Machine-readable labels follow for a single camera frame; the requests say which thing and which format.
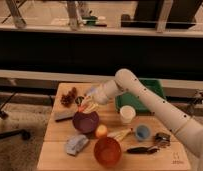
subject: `green plastic container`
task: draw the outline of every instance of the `green plastic container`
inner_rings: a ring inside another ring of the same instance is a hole
[[[161,84],[156,79],[139,79],[139,81],[146,86],[148,89],[152,90],[154,93],[166,99]],[[119,112],[120,108],[125,105],[130,105],[135,108],[136,113],[148,113],[150,112],[140,100],[132,95],[131,93],[124,93],[115,98],[116,109]]]

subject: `red bowl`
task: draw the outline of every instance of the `red bowl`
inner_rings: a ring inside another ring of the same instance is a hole
[[[95,144],[94,156],[102,166],[113,167],[121,158],[120,144],[110,137],[101,138]]]

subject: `paper cup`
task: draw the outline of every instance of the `paper cup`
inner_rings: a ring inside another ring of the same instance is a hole
[[[122,124],[129,124],[136,116],[136,111],[132,106],[122,106],[120,108],[120,119]]]

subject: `blue cup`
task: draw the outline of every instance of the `blue cup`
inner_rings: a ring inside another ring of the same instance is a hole
[[[139,125],[135,129],[135,136],[138,141],[144,141],[150,136],[150,129],[146,125]]]

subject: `purple bowl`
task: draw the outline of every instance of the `purple bowl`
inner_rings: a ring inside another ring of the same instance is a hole
[[[83,134],[95,131],[99,124],[99,115],[97,112],[89,114],[76,112],[73,116],[73,126]]]

